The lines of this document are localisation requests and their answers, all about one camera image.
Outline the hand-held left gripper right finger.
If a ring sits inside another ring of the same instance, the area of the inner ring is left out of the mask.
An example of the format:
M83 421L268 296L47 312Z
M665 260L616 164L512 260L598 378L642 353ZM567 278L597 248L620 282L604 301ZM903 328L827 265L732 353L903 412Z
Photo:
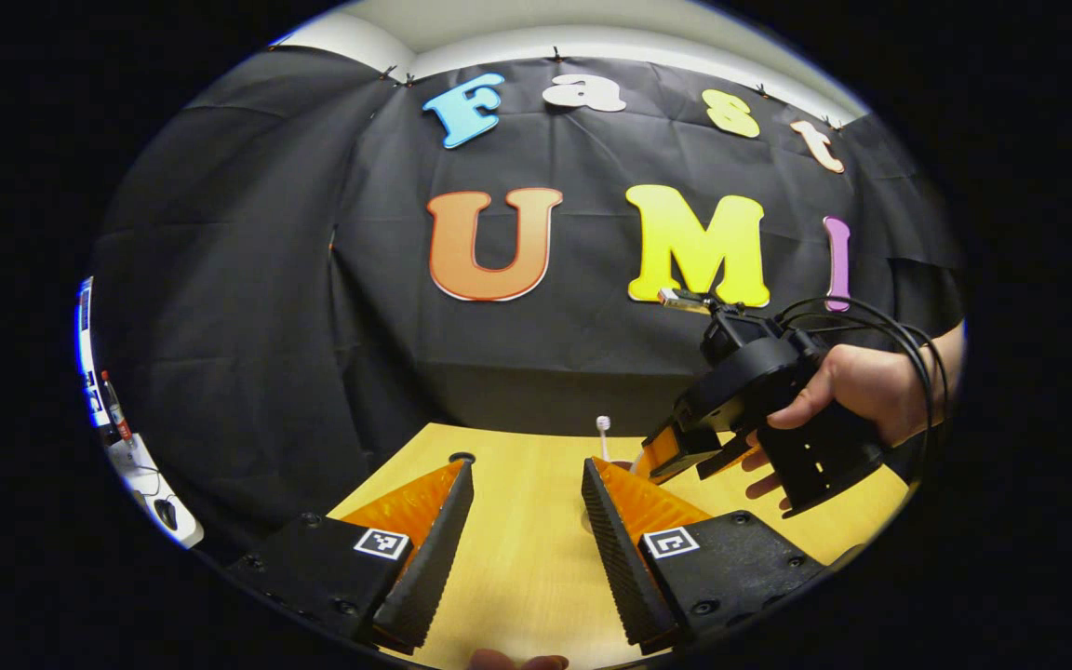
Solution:
M828 571L756 513L703 512L597 457L580 491L623 631L643 652L736 631Z

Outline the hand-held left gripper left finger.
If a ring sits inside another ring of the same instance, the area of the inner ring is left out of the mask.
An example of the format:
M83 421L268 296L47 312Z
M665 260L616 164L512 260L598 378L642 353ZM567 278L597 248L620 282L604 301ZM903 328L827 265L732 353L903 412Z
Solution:
M394 652L425 645L474 500L455 455L341 517L302 513L225 570L239 589L327 636Z

